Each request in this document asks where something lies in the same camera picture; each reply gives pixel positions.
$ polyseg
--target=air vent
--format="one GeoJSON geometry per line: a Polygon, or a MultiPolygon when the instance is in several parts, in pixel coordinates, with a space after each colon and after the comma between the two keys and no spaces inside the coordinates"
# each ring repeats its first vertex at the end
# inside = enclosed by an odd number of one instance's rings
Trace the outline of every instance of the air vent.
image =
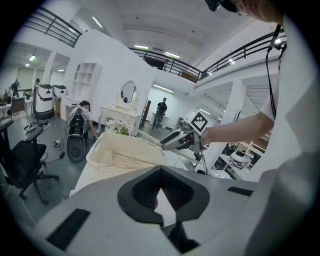
{"type": "Polygon", "coordinates": [[[164,50],[160,48],[152,47],[152,49],[157,52],[162,52],[162,53],[164,52],[164,50]]]}

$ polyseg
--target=glasses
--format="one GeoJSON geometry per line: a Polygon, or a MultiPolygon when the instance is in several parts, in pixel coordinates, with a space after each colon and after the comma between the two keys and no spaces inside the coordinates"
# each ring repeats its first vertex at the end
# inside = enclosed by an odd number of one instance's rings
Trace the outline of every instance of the glasses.
{"type": "Polygon", "coordinates": [[[231,0],[231,2],[234,4],[236,12],[240,16],[247,15],[246,13],[246,7],[241,3],[241,0],[231,0]]]}

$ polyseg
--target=cardboard box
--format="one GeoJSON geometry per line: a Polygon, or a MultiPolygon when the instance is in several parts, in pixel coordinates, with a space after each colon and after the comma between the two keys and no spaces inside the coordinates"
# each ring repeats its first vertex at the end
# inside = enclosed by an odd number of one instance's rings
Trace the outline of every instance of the cardboard box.
{"type": "Polygon", "coordinates": [[[61,98],[55,98],[54,99],[54,116],[60,117],[61,112],[61,98]]]}

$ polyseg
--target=power adapter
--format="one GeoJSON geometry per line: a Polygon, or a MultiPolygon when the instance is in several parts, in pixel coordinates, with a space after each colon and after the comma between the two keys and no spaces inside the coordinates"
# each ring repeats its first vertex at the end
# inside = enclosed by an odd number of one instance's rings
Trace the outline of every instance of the power adapter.
{"type": "Polygon", "coordinates": [[[62,152],[60,153],[60,155],[59,155],[59,159],[63,158],[63,157],[64,157],[64,155],[65,155],[65,152],[64,152],[64,151],[62,151],[62,152]]]}

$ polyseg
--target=person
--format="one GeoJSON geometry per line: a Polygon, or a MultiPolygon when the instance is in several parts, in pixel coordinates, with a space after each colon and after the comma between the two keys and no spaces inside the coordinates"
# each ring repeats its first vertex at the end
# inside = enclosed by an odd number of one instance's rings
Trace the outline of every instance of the person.
{"type": "Polygon", "coordinates": [[[164,97],[162,102],[159,102],[157,105],[155,117],[154,117],[153,124],[152,124],[152,130],[154,128],[156,131],[158,130],[159,125],[161,124],[161,122],[164,118],[164,115],[166,114],[166,111],[167,111],[166,101],[167,101],[167,98],[164,97]]]}
{"type": "Polygon", "coordinates": [[[319,132],[316,129],[320,124],[317,114],[320,107],[317,98],[320,93],[319,69],[300,31],[288,16],[275,7],[278,4],[275,0],[210,2],[212,11],[221,5],[240,15],[249,15],[263,22],[275,22],[283,27],[286,34],[287,47],[282,52],[279,77],[272,91],[276,115],[269,96],[257,114],[233,123],[209,127],[201,136],[203,145],[243,142],[252,141],[272,130],[264,156],[251,170],[250,180],[258,181],[264,171],[276,169],[302,152],[319,149],[319,140],[311,136],[319,132]]]}
{"type": "MultiPolygon", "coordinates": [[[[90,131],[92,132],[94,137],[97,139],[98,138],[98,134],[96,132],[96,129],[94,128],[94,125],[92,123],[91,114],[90,114],[90,103],[88,101],[86,101],[86,100],[81,101],[77,107],[72,109],[68,121],[71,120],[71,118],[73,117],[73,115],[75,114],[77,109],[82,109],[83,110],[85,125],[88,126],[88,128],[90,129],[90,131]]],[[[85,132],[84,137],[88,138],[88,129],[85,132]]]]}
{"type": "Polygon", "coordinates": [[[12,96],[13,96],[13,97],[15,97],[15,96],[16,96],[17,98],[19,97],[18,87],[20,88],[21,86],[20,86],[20,83],[18,82],[18,79],[16,79],[15,82],[14,82],[13,84],[11,84],[11,87],[10,87],[11,90],[12,90],[12,92],[13,92],[13,93],[12,93],[12,96]]]}
{"type": "Polygon", "coordinates": [[[31,94],[30,94],[31,97],[33,97],[35,88],[39,85],[39,83],[40,83],[40,79],[37,78],[37,79],[35,80],[35,82],[34,82],[33,87],[31,88],[31,94]]]}

